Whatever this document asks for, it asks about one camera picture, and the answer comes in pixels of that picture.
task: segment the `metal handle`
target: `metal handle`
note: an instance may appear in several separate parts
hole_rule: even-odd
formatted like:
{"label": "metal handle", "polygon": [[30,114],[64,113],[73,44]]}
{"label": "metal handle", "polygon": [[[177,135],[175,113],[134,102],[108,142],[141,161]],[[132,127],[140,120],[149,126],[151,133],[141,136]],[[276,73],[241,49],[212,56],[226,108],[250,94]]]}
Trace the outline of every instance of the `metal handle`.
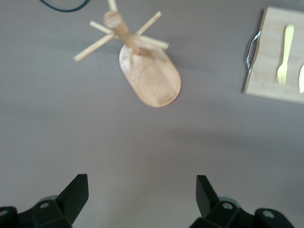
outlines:
{"label": "metal handle", "polygon": [[251,72],[252,70],[252,66],[251,63],[249,61],[249,57],[250,57],[250,53],[251,53],[251,47],[252,44],[260,37],[261,35],[261,31],[259,31],[256,36],[252,39],[252,41],[250,41],[249,45],[248,45],[248,50],[247,50],[247,55],[246,55],[246,64],[247,64],[247,68],[248,68],[248,73]]}

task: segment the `gray surface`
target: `gray surface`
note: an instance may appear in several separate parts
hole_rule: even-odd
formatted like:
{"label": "gray surface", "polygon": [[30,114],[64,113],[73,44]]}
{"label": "gray surface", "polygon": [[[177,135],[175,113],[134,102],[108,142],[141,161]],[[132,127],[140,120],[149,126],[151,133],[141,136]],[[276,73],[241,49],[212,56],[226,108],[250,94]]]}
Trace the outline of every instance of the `gray surface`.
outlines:
{"label": "gray surface", "polygon": [[205,174],[249,213],[274,208],[303,227],[304,105],[242,89],[263,9],[304,11],[304,2],[117,2],[132,31],[163,13],[145,35],[170,42],[181,74],[167,107],[137,99],[119,41],[73,61],[103,35],[89,22],[102,22],[105,0],[69,14],[38,0],[0,2],[0,205],[22,212],[87,173],[90,197],[75,228],[187,228],[200,215],[195,183]]}

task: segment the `oval wooden base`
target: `oval wooden base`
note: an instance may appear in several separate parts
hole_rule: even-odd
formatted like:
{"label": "oval wooden base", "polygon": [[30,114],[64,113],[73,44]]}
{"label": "oval wooden base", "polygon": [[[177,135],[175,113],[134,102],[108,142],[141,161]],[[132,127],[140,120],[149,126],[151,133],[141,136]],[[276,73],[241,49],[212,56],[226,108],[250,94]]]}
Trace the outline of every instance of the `oval wooden base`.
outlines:
{"label": "oval wooden base", "polygon": [[128,47],[123,46],[119,63],[135,94],[148,106],[164,107],[181,90],[181,76],[161,48],[140,48],[140,53],[132,57]]}

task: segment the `wooden tray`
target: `wooden tray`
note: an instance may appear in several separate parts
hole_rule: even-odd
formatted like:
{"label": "wooden tray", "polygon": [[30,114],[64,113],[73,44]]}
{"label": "wooden tray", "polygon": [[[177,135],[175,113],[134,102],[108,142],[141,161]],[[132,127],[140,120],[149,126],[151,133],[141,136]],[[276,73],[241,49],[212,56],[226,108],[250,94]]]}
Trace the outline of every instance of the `wooden tray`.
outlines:
{"label": "wooden tray", "polygon": [[[282,86],[278,84],[276,73],[282,63],[284,32],[288,24],[293,24],[295,30],[286,84]],[[269,7],[264,12],[260,30],[244,93],[304,104],[304,94],[299,92],[299,73],[304,64],[304,13]]]}
{"label": "wooden tray", "polygon": [[120,67],[138,98],[148,106],[163,107],[175,100],[181,89],[181,76],[163,49],[140,48],[133,55],[131,69],[130,51],[123,46]]}

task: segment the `dark blue cable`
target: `dark blue cable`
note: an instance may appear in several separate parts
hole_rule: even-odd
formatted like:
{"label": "dark blue cable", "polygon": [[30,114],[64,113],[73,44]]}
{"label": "dark blue cable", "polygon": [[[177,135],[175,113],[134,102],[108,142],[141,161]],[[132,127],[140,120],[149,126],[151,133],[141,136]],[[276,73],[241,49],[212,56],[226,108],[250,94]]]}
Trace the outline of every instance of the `dark blue cable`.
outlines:
{"label": "dark blue cable", "polygon": [[85,0],[80,6],[78,6],[77,8],[75,9],[58,9],[58,8],[55,8],[53,6],[51,6],[50,4],[46,3],[44,0],[40,0],[42,3],[44,3],[45,5],[47,5],[48,7],[50,7],[51,9],[53,10],[56,10],[56,11],[59,11],[59,12],[63,12],[63,13],[70,13],[70,12],[75,12],[77,10],[80,10],[82,9],[84,6],[86,6],[86,4],[90,1],[90,0]]}

